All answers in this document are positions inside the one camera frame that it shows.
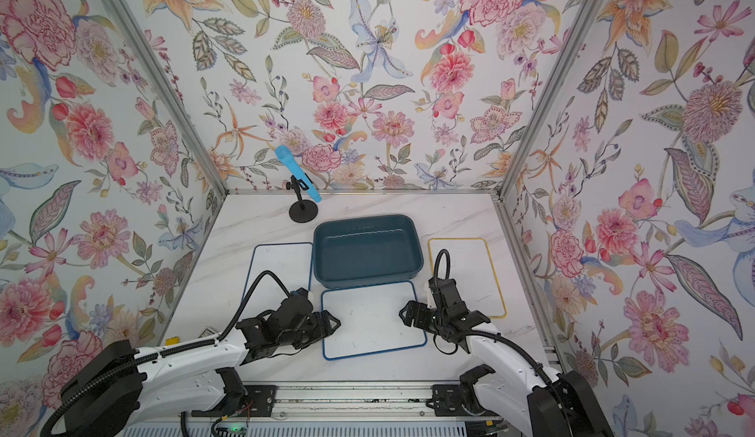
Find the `aluminium corner post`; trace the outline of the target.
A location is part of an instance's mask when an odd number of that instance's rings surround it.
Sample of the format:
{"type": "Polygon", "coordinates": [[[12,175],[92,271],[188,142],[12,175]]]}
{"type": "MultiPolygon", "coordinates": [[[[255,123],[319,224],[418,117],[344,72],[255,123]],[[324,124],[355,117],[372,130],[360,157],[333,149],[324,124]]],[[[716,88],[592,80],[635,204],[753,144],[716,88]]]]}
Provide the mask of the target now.
{"type": "Polygon", "coordinates": [[[570,37],[564,44],[562,52],[552,68],[552,73],[545,81],[541,98],[536,104],[532,118],[530,118],[525,127],[522,138],[516,146],[516,151],[509,171],[501,182],[501,189],[499,190],[499,195],[497,195],[497,200],[499,202],[505,201],[507,195],[515,191],[518,174],[528,158],[528,153],[533,146],[541,127],[546,122],[549,110],[556,102],[558,96],[560,96],[560,92],[562,92],[562,86],[564,85],[565,79],[568,77],[570,69],[577,61],[581,46],[584,44],[586,36],[595,21],[603,1],[604,0],[584,0],[583,4],[581,4],[579,12],[576,14],[576,18],[573,21],[570,37]]]}
{"type": "Polygon", "coordinates": [[[167,79],[159,58],[153,52],[147,41],[144,30],[131,12],[126,0],[102,0],[105,8],[113,14],[113,20],[124,34],[124,39],[132,48],[139,62],[145,69],[145,75],[153,87],[153,91],[159,100],[165,104],[169,114],[177,125],[178,131],[187,142],[187,146],[196,156],[198,165],[204,172],[206,181],[211,188],[219,193],[222,201],[229,194],[226,183],[221,179],[214,163],[210,159],[210,153],[196,131],[189,114],[186,112],[179,97],[175,93],[172,84],[167,79]]]}

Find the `yellow-framed whiteboard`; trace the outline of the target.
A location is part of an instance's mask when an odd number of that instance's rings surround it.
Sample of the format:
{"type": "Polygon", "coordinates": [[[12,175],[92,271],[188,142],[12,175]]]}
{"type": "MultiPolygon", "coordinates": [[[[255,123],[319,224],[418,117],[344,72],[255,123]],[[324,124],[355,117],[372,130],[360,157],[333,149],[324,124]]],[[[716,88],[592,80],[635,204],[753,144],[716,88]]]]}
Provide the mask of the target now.
{"type": "Polygon", "coordinates": [[[491,319],[506,316],[505,300],[495,273],[489,246],[483,238],[430,238],[432,260],[443,249],[450,255],[450,279],[456,281],[460,297],[471,310],[491,319]]]}

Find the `right aluminium corner post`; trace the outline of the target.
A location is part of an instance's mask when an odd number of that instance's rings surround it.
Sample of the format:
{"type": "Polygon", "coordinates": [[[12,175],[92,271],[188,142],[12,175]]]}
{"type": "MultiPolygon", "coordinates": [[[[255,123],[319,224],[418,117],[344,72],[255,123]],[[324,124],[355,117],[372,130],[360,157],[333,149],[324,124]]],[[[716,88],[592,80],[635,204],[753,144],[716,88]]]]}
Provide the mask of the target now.
{"type": "Polygon", "coordinates": [[[541,98],[536,104],[532,118],[530,118],[525,127],[522,138],[516,146],[516,151],[509,171],[501,182],[501,189],[499,190],[499,195],[497,195],[497,200],[499,202],[505,201],[507,195],[515,191],[518,174],[528,158],[528,153],[533,146],[541,127],[546,122],[549,110],[556,102],[558,96],[560,96],[560,92],[562,92],[562,86],[564,85],[565,79],[568,77],[570,69],[577,61],[581,46],[584,44],[586,36],[595,21],[603,1],[604,0],[584,0],[583,4],[581,4],[579,12],[576,14],[576,18],[573,21],[570,37],[564,44],[562,52],[552,68],[552,73],[545,81],[541,98]]]}

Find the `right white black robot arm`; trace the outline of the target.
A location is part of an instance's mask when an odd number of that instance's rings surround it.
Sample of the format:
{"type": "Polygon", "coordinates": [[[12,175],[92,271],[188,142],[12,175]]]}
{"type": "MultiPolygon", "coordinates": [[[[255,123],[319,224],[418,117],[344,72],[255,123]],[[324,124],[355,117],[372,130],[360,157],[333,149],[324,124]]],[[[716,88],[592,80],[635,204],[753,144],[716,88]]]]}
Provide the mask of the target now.
{"type": "Polygon", "coordinates": [[[450,278],[451,257],[438,253],[429,281],[434,306],[408,301],[404,325],[420,329],[480,360],[455,386],[438,385],[437,413],[496,415],[523,436],[611,436],[611,425],[588,381],[543,364],[503,336],[487,315],[468,308],[450,278]]]}

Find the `black microphone stand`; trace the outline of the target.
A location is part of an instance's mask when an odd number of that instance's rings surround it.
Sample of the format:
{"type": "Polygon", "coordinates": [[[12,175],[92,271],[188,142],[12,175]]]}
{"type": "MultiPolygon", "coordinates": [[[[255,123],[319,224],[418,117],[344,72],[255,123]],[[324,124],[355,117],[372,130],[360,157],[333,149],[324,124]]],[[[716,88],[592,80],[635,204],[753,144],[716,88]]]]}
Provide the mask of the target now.
{"type": "Polygon", "coordinates": [[[314,221],[319,214],[318,204],[311,199],[305,199],[303,196],[303,193],[309,190],[309,185],[293,175],[290,181],[288,181],[286,188],[292,190],[297,197],[297,201],[289,208],[290,219],[297,224],[306,224],[314,221]]]}

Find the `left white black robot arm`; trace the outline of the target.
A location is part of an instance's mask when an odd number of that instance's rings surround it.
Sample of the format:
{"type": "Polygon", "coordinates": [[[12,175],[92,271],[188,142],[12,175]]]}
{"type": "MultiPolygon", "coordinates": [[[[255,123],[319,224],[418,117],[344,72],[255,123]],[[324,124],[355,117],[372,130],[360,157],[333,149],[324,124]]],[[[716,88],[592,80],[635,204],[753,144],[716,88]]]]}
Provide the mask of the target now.
{"type": "Polygon", "coordinates": [[[242,314],[265,270],[253,281],[226,327],[176,346],[130,348],[118,341],[63,386],[61,404],[40,434],[55,435],[63,424],[66,436],[115,436],[124,428],[178,413],[218,413],[228,419],[251,402],[240,377],[242,366],[273,358],[279,348],[297,352],[332,336],[341,326],[328,311],[317,311],[306,289],[285,291],[278,309],[254,317],[242,314]]]}

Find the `left aluminium corner post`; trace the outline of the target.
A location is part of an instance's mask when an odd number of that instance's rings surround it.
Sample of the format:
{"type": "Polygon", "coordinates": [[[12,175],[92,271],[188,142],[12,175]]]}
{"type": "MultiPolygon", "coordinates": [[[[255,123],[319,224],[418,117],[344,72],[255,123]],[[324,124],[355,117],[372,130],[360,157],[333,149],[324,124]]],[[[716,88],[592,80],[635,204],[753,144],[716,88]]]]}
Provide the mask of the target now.
{"type": "Polygon", "coordinates": [[[153,52],[147,41],[144,30],[131,12],[126,0],[102,0],[105,8],[113,14],[113,20],[124,34],[124,39],[132,48],[139,62],[145,69],[145,75],[153,87],[153,91],[159,100],[165,104],[169,114],[177,125],[178,131],[187,142],[187,146],[196,156],[198,165],[204,172],[206,181],[211,188],[219,193],[222,201],[229,194],[226,183],[221,179],[214,163],[210,159],[210,153],[196,131],[189,114],[186,112],[179,97],[175,93],[172,84],[167,79],[159,58],[153,52]]]}

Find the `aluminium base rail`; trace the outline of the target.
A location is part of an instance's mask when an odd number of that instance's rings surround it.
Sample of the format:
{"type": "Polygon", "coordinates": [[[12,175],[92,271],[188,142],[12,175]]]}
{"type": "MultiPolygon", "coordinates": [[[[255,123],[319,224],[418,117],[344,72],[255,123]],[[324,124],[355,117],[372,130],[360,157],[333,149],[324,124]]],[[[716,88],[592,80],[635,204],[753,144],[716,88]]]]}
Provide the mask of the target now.
{"type": "MultiPolygon", "coordinates": [[[[438,417],[429,406],[436,385],[416,383],[345,383],[278,385],[269,419],[341,419],[368,421],[438,417]]],[[[186,385],[169,385],[159,391],[144,386],[139,392],[124,392],[112,407],[108,422],[119,428],[150,419],[164,419],[186,411],[204,411],[219,403],[222,382],[192,379],[186,385]]],[[[449,417],[481,419],[489,417],[449,417]]]]}

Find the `blue microphone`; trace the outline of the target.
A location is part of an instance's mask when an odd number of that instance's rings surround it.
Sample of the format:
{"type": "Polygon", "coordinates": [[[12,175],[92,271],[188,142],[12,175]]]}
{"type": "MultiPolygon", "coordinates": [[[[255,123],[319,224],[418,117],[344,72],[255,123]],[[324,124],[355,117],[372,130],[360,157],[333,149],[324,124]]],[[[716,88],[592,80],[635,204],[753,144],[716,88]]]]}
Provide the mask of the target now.
{"type": "Polygon", "coordinates": [[[320,201],[322,201],[322,197],[320,196],[318,189],[315,187],[312,179],[310,179],[310,177],[306,175],[304,170],[296,162],[295,157],[290,149],[285,145],[280,145],[274,150],[274,153],[277,157],[277,160],[284,167],[287,167],[287,169],[289,169],[291,175],[293,175],[296,181],[298,181],[298,183],[300,184],[300,187],[307,191],[312,201],[320,203],[320,201]]]}

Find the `teal plastic storage box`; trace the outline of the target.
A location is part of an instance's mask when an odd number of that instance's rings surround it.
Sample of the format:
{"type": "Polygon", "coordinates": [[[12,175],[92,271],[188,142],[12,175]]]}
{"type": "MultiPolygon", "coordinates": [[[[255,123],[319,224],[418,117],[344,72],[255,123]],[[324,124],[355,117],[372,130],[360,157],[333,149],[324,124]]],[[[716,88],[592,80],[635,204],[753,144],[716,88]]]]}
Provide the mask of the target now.
{"type": "Polygon", "coordinates": [[[327,289],[404,282],[424,267],[414,222],[405,215],[330,221],[314,231],[314,276],[327,289]]]}

